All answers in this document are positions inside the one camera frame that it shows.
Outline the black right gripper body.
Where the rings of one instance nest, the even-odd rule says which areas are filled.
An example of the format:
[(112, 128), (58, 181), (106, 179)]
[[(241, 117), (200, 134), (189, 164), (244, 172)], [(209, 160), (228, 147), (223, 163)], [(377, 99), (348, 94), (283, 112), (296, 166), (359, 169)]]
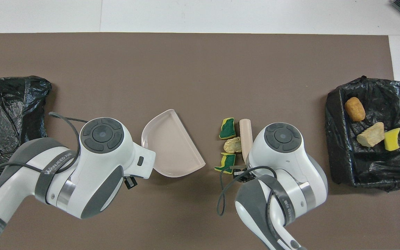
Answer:
[(239, 182), (248, 182), (254, 179), (254, 174), (248, 168), (234, 168), (234, 180)]

